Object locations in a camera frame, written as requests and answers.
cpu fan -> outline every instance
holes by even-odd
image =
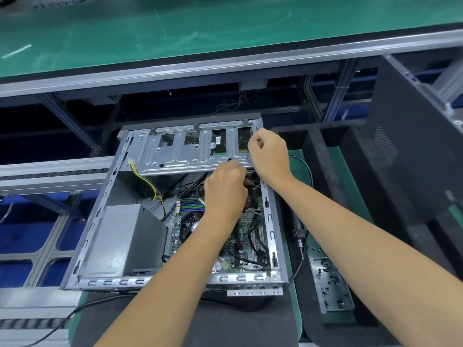
[[[204,212],[186,212],[182,215],[180,225],[180,242],[183,243],[198,226]]]

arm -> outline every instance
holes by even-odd
[[[254,167],[294,210],[371,312],[403,346],[461,346],[463,284],[384,230],[298,181],[286,143],[259,130]]]
[[[248,195],[245,176],[246,169],[231,161],[220,164],[206,179],[205,213],[194,233],[95,347],[182,345],[215,259],[243,212]]]

circuit board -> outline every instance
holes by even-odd
[[[235,253],[235,256],[250,260],[253,262],[258,262],[258,256],[255,251],[252,249],[251,243],[248,239],[248,231],[251,227],[253,217],[255,212],[259,212],[263,209],[262,197],[256,197],[258,207],[246,208],[238,223],[235,225],[232,234],[228,238],[225,246],[232,252]],[[168,247],[168,255],[172,256],[182,245],[181,239],[181,229],[182,229],[182,218],[186,213],[190,212],[204,212],[204,204],[200,202],[198,197],[196,198],[185,198],[177,201],[175,212],[172,216],[172,232],[170,238],[170,246]],[[267,245],[267,236],[265,232],[265,220],[263,216],[259,217],[258,225],[256,229],[251,233],[251,240],[254,244],[254,248],[259,251],[265,250]],[[239,260],[222,249],[219,256],[217,257],[214,266],[212,267],[212,273],[241,273],[249,271],[260,271],[262,270],[263,265],[247,263],[244,260]]]

left hand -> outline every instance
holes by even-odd
[[[239,167],[235,160],[220,163],[204,183],[204,217],[225,222],[233,230],[248,197],[245,177],[246,168]]]

green workbench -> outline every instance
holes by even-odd
[[[463,21],[463,0],[89,0],[0,10],[0,78]]]

